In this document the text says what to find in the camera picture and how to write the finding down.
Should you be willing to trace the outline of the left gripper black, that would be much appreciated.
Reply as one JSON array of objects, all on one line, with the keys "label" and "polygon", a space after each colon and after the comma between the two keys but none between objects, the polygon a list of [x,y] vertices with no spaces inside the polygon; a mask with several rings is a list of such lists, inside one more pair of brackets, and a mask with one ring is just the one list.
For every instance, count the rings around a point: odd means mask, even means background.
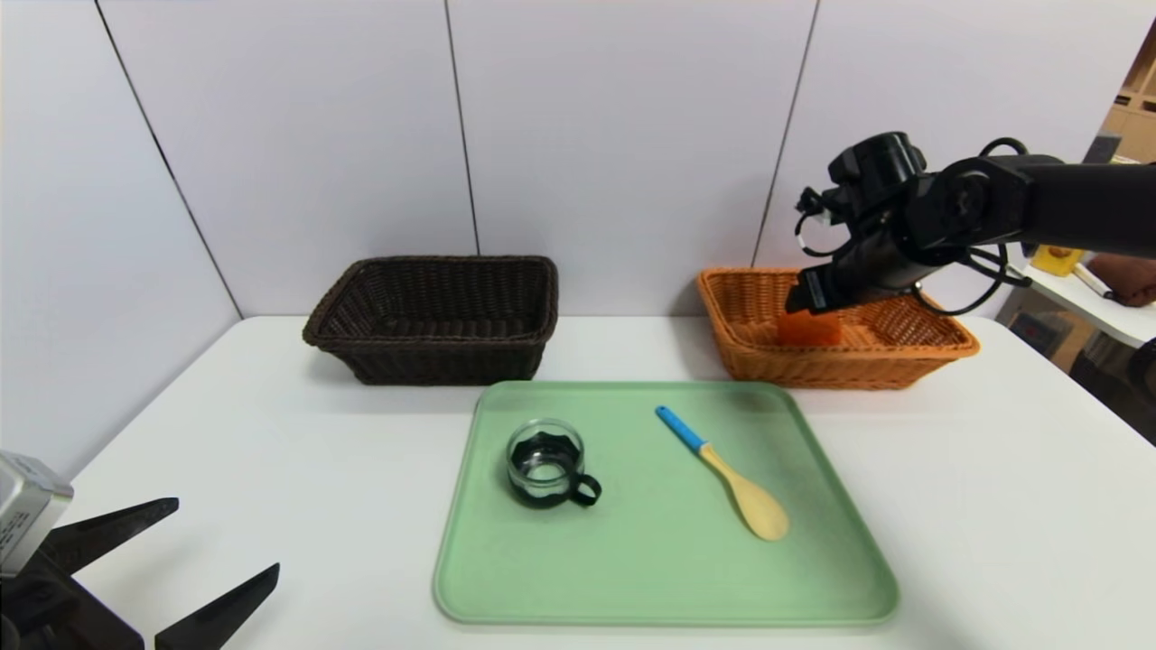
[{"label": "left gripper black", "polygon": [[[179,510],[153,498],[53,529],[18,576],[3,579],[3,649],[144,649],[144,638],[71,575]],[[223,649],[277,588],[274,563],[155,635],[155,649]]]}]

